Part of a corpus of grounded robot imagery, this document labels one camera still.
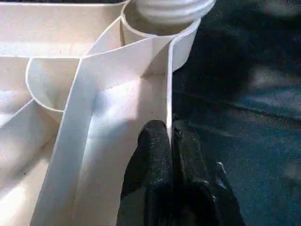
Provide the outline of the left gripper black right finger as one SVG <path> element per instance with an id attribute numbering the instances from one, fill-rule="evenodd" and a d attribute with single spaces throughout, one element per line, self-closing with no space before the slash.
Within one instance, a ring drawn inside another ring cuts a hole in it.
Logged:
<path id="1" fill-rule="evenodd" d="M 245 225 L 223 164 L 186 120 L 173 122 L 172 153 L 177 225 Z"/>

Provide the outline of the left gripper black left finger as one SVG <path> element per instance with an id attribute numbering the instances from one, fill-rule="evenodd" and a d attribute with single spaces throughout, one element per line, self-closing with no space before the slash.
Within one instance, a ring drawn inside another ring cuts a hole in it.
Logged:
<path id="1" fill-rule="evenodd" d="M 151 120 L 142 127 L 124 174 L 117 225 L 171 226 L 173 188 L 166 126 L 163 121 Z"/>

